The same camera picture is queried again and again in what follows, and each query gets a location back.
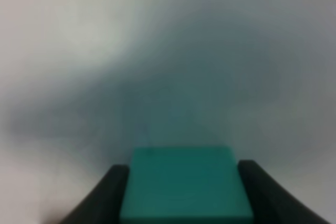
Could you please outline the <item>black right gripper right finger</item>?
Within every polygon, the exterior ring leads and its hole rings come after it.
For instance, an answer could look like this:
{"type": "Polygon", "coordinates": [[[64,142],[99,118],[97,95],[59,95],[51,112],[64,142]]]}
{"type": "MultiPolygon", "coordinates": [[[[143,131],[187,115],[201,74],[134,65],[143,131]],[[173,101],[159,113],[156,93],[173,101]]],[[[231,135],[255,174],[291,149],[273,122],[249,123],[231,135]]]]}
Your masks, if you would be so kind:
{"type": "Polygon", "coordinates": [[[255,161],[239,161],[238,171],[254,213],[254,223],[327,223],[286,191],[255,161]]]}

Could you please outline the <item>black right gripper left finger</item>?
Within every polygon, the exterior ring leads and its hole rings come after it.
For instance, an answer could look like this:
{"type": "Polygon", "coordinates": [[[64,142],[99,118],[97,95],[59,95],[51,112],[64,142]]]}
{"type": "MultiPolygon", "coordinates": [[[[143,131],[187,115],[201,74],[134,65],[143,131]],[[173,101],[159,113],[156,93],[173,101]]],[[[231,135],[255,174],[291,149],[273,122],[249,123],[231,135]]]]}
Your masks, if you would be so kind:
{"type": "Polygon", "coordinates": [[[61,223],[119,223],[129,172],[127,165],[113,165],[96,187],[61,223]]]}

